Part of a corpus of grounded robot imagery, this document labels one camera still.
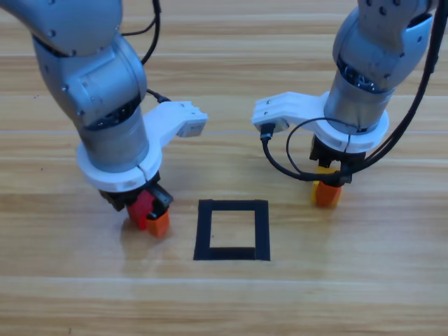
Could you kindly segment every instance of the black cable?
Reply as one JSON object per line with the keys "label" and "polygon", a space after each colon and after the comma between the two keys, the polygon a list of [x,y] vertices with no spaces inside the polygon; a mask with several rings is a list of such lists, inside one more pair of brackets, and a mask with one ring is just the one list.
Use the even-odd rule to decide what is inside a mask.
{"label": "black cable", "polygon": [[157,47],[157,43],[159,41],[159,35],[160,35],[160,14],[162,12],[159,0],[153,0],[153,7],[154,7],[154,14],[155,14],[155,17],[154,17],[154,25],[155,25],[154,37],[153,37],[153,42],[151,43],[148,51],[146,52],[146,54],[141,59],[141,63],[143,65],[145,65],[147,63],[147,61],[149,60],[151,55],[154,53],[155,47]]}
{"label": "black cable", "polygon": [[156,98],[157,99],[157,103],[159,103],[159,104],[171,101],[170,98],[168,98],[166,96],[162,96],[159,92],[152,91],[151,89],[146,89],[146,91],[147,91],[147,93],[152,95],[154,98]]}
{"label": "black cable", "polygon": [[149,26],[147,26],[147,28],[143,29],[143,30],[139,30],[139,31],[133,31],[130,33],[123,33],[123,36],[136,36],[136,35],[142,35],[145,34],[146,32],[149,32],[150,29],[155,25],[155,17],[153,19],[153,21],[149,24]]}
{"label": "black cable", "polygon": [[263,145],[263,151],[265,152],[266,158],[269,160],[269,162],[271,163],[271,165],[273,165],[277,170],[279,170],[280,172],[284,173],[285,175],[288,175],[290,177],[293,177],[294,179],[297,180],[301,180],[301,181],[317,181],[316,180],[316,176],[318,175],[324,175],[325,179],[328,177],[329,174],[314,174],[314,173],[307,173],[304,172],[302,170],[299,169],[299,167],[294,163],[294,160],[291,157],[290,151],[289,151],[289,143],[291,141],[291,137],[294,135],[294,133],[300,129],[301,127],[305,126],[306,124],[309,123],[313,123],[315,121],[319,121],[319,120],[327,120],[327,121],[334,121],[336,123],[340,123],[343,125],[346,125],[348,127],[353,127],[356,130],[358,129],[357,126],[349,124],[347,122],[343,122],[341,120],[335,119],[335,118],[327,118],[327,117],[319,117],[319,118],[313,118],[313,119],[308,119],[302,123],[300,123],[299,125],[297,125],[289,134],[288,136],[288,140],[286,141],[286,154],[288,156],[289,161],[291,162],[291,164],[293,165],[293,167],[295,168],[295,170],[297,170],[299,172],[299,174],[296,174],[295,172],[281,166],[271,155],[270,151],[269,151],[269,147],[267,145],[267,143],[269,142],[269,140],[272,137],[272,131],[274,129],[274,124],[272,124],[272,130],[267,130],[267,131],[263,131],[262,130],[262,136],[261,136],[261,141],[262,141],[262,145]]}
{"label": "black cable", "polygon": [[[267,147],[267,143],[271,139],[270,136],[263,137],[262,135],[262,145],[263,145],[263,151],[265,152],[265,155],[269,162],[276,167],[280,172],[283,172],[285,175],[288,175],[290,177],[293,177],[294,179],[298,179],[301,181],[334,181],[336,179],[340,179],[343,176],[350,176],[352,174],[355,174],[357,172],[360,172],[370,166],[372,166],[374,163],[378,162],[380,159],[382,159],[387,153],[389,153],[392,148],[398,143],[400,138],[405,133],[406,129],[410,125],[413,117],[415,116],[417,109],[421,103],[421,100],[424,97],[426,88],[428,87],[429,79],[431,77],[431,74],[435,70],[435,65],[438,61],[438,54],[440,51],[440,47],[442,45],[442,39],[444,36],[445,28],[447,26],[447,18],[448,18],[448,1],[447,0],[440,0],[439,4],[437,5],[437,10],[435,12],[435,18],[433,23],[433,28],[431,31],[431,38],[430,38],[430,45],[428,48],[428,55],[426,57],[426,63],[423,70],[423,76],[419,85],[419,89],[417,90],[417,94],[414,98],[414,101],[412,102],[412,105],[407,112],[406,116],[403,118],[401,123],[396,127],[396,129],[392,132],[392,134],[388,137],[387,140],[377,149],[375,150],[369,157],[367,157],[362,163],[348,167],[344,171],[338,171],[331,174],[313,174],[313,173],[304,173],[296,174],[292,171],[289,171],[288,169],[282,167],[278,162],[275,161],[275,159],[270,155],[269,148]],[[288,140],[291,138],[292,133],[294,133],[298,128],[300,128],[303,125],[306,125],[306,123],[311,123],[315,120],[307,120],[305,123],[302,123],[298,125],[290,134]],[[288,158],[290,158],[291,163],[293,163],[291,156],[288,153]],[[297,165],[293,163],[293,166],[297,169],[298,172],[300,170],[298,169]]]}
{"label": "black cable", "polygon": [[[289,162],[291,162],[291,164],[292,164],[292,166],[294,167],[294,169],[297,170],[302,176],[313,176],[313,175],[315,175],[315,174],[313,174],[313,173],[307,173],[307,172],[301,171],[301,170],[299,169],[299,167],[295,164],[293,158],[291,157],[291,153],[290,153],[290,151],[289,151],[289,143],[291,142],[291,137],[294,135],[294,133],[295,133],[298,129],[300,129],[301,127],[305,126],[306,124],[312,123],[312,122],[314,122],[314,121],[320,121],[320,120],[333,121],[333,122],[336,122],[336,123],[339,123],[339,124],[343,124],[343,125],[348,126],[348,127],[352,127],[352,128],[354,128],[355,130],[357,130],[357,131],[359,130],[359,127],[357,127],[357,126],[355,126],[355,125],[349,124],[349,123],[344,122],[344,121],[341,121],[341,120],[339,120],[339,119],[335,119],[335,118],[327,118],[327,117],[320,117],[320,118],[309,119],[309,120],[306,120],[306,121],[302,122],[301,124],[297,125],[296,127],[294,127],[294,129],[293,129],[293,130],[291,131],[291,133],[288,135],[288,139],[286,140],[286,154],[287,154],[287,156],[288,156]],[[347,151],[347,148],[349,147],[350,140],[351,140],[351,134],[348,134],[347,136],[348,136],[349,140],[347,141],[347,146],[346,146],[346,148],[345,148],[345,151]]]}

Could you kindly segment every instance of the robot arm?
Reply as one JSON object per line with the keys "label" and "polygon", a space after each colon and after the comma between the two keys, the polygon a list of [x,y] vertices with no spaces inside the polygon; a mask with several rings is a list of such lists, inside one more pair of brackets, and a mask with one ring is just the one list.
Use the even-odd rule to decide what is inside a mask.
{"label": "robot arm", "polygon": [[42,78],[82,140],[86,179],[115,209],[140,208],[129,214],[141,227],[149,213],[164,216],[171,197],[157,185],[162,147],[176,135],[200,135],[207,115],[189,101],[168,101],[142,116],[146,74],[119,32],[122,1],[0,0],[0,8],[31,32]]}
{"label": "robot arm", "polygon": [[[320,97],[285,92],[255,104],[252,123],[262,134],[268,160],[295,179],[328,184],[332,196],[322,197],[326,201],[321,205],[337,201],[336,189],[351,182],[351,174],[344,171],[362,167],[366,152],[380,144],[389,128],[386,106],[423,57],[433,23],[430,11],[436,7],[446,11],[445,3],[436,0],[358,0],[335,39],[337,71],[331,91]],[[294,131],[304,127],[314,132],[310,159],[318,161],[320,174],[300,171],[288,156],[299,174],[293,173],[269,154],[273,133],[291,123],[298,125]],[[334,171],[329,168],[333,161],[341,162],[341,172],[325,175]],[[315,184],[314,199],[318,191]]]}

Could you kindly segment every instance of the black square outline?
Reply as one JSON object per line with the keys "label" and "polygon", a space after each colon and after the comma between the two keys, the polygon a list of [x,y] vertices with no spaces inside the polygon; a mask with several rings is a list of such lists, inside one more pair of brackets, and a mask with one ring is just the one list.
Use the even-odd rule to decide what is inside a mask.
{"label": "black square outline", "polygon": [[[271,260],[269,206],[267,201],[214,201],[201,199],[193,260]],[[255,247],[210,247],[213,211],[253,211]]]}

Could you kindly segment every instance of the wooden table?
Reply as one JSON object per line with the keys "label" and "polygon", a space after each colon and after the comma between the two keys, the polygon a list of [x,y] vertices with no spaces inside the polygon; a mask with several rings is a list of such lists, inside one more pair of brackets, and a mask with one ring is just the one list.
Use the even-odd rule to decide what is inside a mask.
{"label": "wooden table", "polygon": [[[210,116],[164,152],[176,201],[155,241],[78,170],[77,133],[41,80],[31,40],[0,13],[0,335],[448,335],[448,52],[396,149],[354,176],[337,209],[277,172],[250,123],[254,101],[319,95],[354,0],[163,0],[150,88]],[[123,31],[149,1],[125,1]],[[151,34],[130,38],[144,54]],[[389,105],[409,108],[422,66]],[[145,111],[154,107],[148,97]],[[286,135],[271,148],[286,165]],[[294,138],[304,169],[311,135]],[[270,262],[193,261],[201,199],[268,200]],[[213,246],[253,245],[253,214],[213,215]]]}

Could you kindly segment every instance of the white ring mount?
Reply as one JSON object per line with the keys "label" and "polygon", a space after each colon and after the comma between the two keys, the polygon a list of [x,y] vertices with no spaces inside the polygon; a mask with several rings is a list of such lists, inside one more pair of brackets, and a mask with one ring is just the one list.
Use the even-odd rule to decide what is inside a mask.
{"label": "white ring mount", "polygon": [[[275,132],[286,130],[289,124],[299,125],[304,121],[324,117],[324,107],[329,92],[319,97],[296,92],[285,92],[264,98],[255,103],[252,123],[260,129],[265,123],[275,123]],[[389,116],[383,112],[378,125],[367,134],[351,135],[342,133],[332,127],[327,120],[310,122],[303,126],[325,145],[336,151],[346,153],[364,153],[379,145],[389,128]]]}
{"label": "white ring mount", "polygon": [[81,143],[77,150],[78,165],[87,181],[109,193],[124,193],[150,181],[162,164],[162,148],[176,135],[196,137],[202,133],[208,115],[194,107],[191,101],[167,101],[143,116],[149,151],[138,167],[122,173],[108,173],[96,168]]}

